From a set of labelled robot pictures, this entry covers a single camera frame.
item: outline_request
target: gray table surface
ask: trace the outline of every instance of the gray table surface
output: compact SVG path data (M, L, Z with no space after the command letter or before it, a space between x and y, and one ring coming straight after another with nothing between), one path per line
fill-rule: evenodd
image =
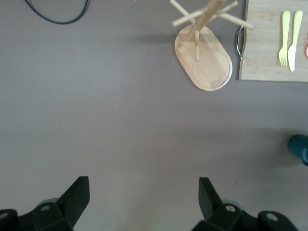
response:
M84 0L32 3L66 20ZM24 214L89 176L76 231L188 231L202 219L198 178L210 177L251 215L278 211L308 230L307 167L286 148L308 134L307 83L239 81L238 26L216 19L233 74L197 89L174 55L179 17L168 0L91 0L60 26L1 1L1 209Z

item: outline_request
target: fork handle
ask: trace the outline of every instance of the fork handle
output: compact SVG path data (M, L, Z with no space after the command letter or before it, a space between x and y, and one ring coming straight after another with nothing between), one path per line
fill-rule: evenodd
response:
M284 11L282 13L282 46L288 45L288 35L290 27L290 11Z
M293 27L293 42L292 45L297 45L298 33L300 29L300 24L302 23L303 12L296 11L294 15L294 27Z

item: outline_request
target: teal cup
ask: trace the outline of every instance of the teal cup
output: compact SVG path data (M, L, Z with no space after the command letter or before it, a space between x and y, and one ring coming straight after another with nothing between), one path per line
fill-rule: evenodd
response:
M301 158L303 163L308 166L308 136L294 135L288 143L289 151Z

